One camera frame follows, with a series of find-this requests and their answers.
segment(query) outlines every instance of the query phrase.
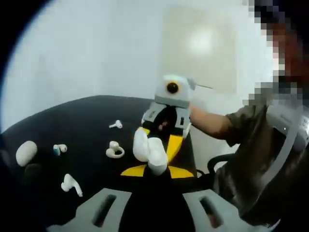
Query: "white earbud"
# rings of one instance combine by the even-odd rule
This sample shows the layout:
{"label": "white earbud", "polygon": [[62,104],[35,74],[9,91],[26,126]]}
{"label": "white earbud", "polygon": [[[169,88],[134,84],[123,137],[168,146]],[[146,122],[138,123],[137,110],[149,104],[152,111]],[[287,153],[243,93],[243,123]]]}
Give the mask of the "white earbud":
{"label": "white earbud", "polygon": [[119,129],[121,129],[121,128],[122,128],[122,123],[121,123],[121,121],[120,121],[120,120],[117,120],[117,121],[115,122],[115,124],[110,125],[110,128],[113,128],[113,127],[117,127],[117,128],[119,128]]}
{"label": "white earbud", "polygon": [[61,152],[67,152],[68,147],[65,144],[56,144],[54,145],[53,150],[57,156],[60,156]]}
{"label": "white earbud", "polygon": [[54,145],[53,150],[57,156],[60,156],[61,152],[60,152],[59,145]]}
{"label": "white earbud", "polygon": [[78,182],[70,174],[65,174],[63,182],[61,183],[62,190],[68,192],[73,187],[75,188],[78,196],[82,197],[83,192]]}
{"label": "white earbud", "polygon": [[119,143],[117,143],[116,141],[110,142],[110,148],[106,150],[107,157],[113,158],[113,159],[119,159],[122,156],[124,156],[124,154],[125,154],[125,150],[119,146]]}
{"label": "white earbud", "polygon": [[19,166],[25,167],[37,154],[38,147],[33,141],[24,142],[16,151],[16,161]]}
{"label": "white earbud", "polygon": [[68,147],[65,144],[60,144],[59,148],[60,148],[60,151],[63,152],[63,153],[67,152],[67,150],[68,150]]}
{"label": "white earbud", "polygon": [[116,141],[110,141],[110,148],[116,151],[119,148],[119,143]]}

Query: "black chair armrest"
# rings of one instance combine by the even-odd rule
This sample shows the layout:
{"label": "black chair armrest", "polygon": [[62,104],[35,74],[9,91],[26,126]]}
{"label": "black chair armrest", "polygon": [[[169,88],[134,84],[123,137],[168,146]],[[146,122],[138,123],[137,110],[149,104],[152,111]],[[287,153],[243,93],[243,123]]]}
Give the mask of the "black chair armrest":
{"label": "black chair armrest", "polygon": [[229,161],[233,158],[234,153],[216,156],[208,161],[207,168],[210,174],[215,174],[214,166],[219,162]]}

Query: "robot camera eye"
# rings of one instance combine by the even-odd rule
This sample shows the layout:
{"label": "robot camera eye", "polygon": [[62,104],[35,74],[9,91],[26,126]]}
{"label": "robot camera eye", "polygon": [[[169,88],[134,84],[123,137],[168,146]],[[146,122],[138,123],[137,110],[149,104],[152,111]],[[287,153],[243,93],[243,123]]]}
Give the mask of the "robot camera eye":
{"label": "robot camera eye", "polygon": [[168,85],[167,85],[167,90],[168,90],[168,92],[171,93],[171,94],[177,93],[178,90],[179,90],[178,84],[176,84],[175,82],[170,82],[170,83],[168,83]]}

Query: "person's arm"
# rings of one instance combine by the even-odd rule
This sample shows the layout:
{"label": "person's arm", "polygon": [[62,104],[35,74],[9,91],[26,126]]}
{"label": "person's arm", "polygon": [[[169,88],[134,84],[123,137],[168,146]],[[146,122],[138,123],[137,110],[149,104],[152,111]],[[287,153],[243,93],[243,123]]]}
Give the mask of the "person's arm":
{"label": "person's arm", "polygon": [[190,106],[190,120],[194,127],[205,134],[221,140],[226,140],[229,146],[240,144],[247,135],[250,123],[255,115],[255,105],[247,105],[232,114],[217,115],[207,113]]}
{"label": "person's arm", "polygon": [[190,106],[190,109],[190,120],[194,127],[210,137],[222,140],[226,139],[227,132],[232,126],[228,117],[206,113],[205,111],[194,106]]}

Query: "black tabletop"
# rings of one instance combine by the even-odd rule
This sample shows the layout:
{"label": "black tabletop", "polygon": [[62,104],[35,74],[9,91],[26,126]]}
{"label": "black tabletop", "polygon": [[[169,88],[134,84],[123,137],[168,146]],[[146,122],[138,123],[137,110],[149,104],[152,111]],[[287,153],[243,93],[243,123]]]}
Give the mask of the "black tabletop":
{"label": "black tabletop", "polygon": [[[27,188],[30,189],[30,197],[40,205],[40,214],[47,225],[67,222],[74,217],[81,203],[104,187],[132,188],[132,179],[135,178],[125,179],[120,173],[141,164],[132,154],[133,135],[151,102],[115,96],[88,97],[37,113],[2,134],[11,172],[17,181],[22,180],[25,172],[16,163],[17,149],[28,140],[38,146],[38,153],[31,163],[40,165],[39,178],[35,186]],[[116,120],[122,121],[122,129],[109,128]],[[117,141],[126,151],[121,159],[105,155],[110,141]],[[67,152],[56,157],[54,144],[66,144]],[[171,165],[196,173],[190,136],[183,142]],[[66,173],[80,184],[84,194],[82,198],[72,190],[66,193],[60,188]]]}

